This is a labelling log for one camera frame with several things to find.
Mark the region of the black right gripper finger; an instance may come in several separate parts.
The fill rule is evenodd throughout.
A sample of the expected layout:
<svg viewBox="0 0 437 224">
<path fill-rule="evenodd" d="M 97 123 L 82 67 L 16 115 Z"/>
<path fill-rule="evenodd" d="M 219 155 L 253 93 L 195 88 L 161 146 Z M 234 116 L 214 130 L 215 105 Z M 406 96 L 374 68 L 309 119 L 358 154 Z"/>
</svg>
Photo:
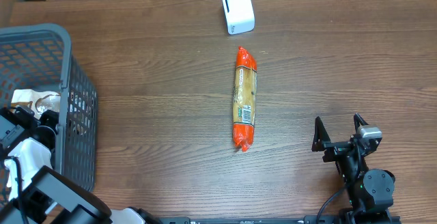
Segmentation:
<svg viewBox="0 0 437 224">
<path fill-rule="evenodd" d="M 354 119 L 355 131 L 359 131 L 359 128 L 361 126 L 368 125 L 368 123 L 361 117 L 361 115 L 359 113 L 355 113 L 353 119 Z"/>
<path fill-rule="evenodd" d="M 312 151 L 324 151 L 326 145 L 331 143 L 330 137 L 324 127 L 322 119 L 317 116 L 315 119 L 315 131 L 313 136 Z"/>
</svg>

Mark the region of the beige dried fruit pouch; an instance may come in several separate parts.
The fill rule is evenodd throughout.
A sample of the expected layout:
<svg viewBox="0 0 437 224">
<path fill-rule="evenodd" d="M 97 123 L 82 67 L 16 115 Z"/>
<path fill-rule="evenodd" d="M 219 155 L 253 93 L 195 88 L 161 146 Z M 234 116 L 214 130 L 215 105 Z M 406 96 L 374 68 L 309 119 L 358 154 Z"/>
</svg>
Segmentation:
<svg viewBox="0 0 437 224">
<path fill-rule="evenodd" d="M 37 92 L 32 89 L 16 89 L 12 96 L 11 106 L 24 106 L 34 112 L 34 117 L 40 119 L 45 111 L 60 111 L 61 95 L 57 92 Z"/>
</svg>

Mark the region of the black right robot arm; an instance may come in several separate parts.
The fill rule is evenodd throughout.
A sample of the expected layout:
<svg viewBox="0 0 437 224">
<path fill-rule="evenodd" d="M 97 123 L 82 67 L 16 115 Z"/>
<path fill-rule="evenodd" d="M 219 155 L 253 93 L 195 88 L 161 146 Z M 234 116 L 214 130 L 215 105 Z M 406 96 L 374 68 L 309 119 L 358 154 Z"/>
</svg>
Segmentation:
<svg viewBox="0 0 437 224">
<path fill-rule="evenodd" d="M 343 186 L 319 209 L 316 223 L 400 223 L 391 216 L 395 176 L 388 170 L 369 169 L 365 157 L 375 152 L 382 140 L 382 131 L 368 124 L 358 113 L 354 115 L 355 133 L 349 140 L 332 142 L 320 117 L 315 118 L 311 150 L 323 152 L 325 163 L 334 162 Z M 324 216 L 327 205 L 346 192 L 351 207 L 337 216 Z"/>
</svg>

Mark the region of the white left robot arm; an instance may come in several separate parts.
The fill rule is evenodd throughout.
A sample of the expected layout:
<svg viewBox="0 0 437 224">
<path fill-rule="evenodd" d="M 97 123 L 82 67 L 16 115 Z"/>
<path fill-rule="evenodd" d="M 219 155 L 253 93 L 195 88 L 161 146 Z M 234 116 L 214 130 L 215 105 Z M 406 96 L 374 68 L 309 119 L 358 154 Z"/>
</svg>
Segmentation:
<svg viewBox="0 0 437 224">
<path fill-rule="evenodd" d="M 2 223 L 43 223 L 54 207 L 63 210 L 54 223 L 146 223 L 160 220 L 141 208 L 111 210 L 103 201 L 52 168 L 59 114 L 39 119 L 24 107 L 1 109 L 1 161 L 9 173 L 8 202 Z"/>
</svg>

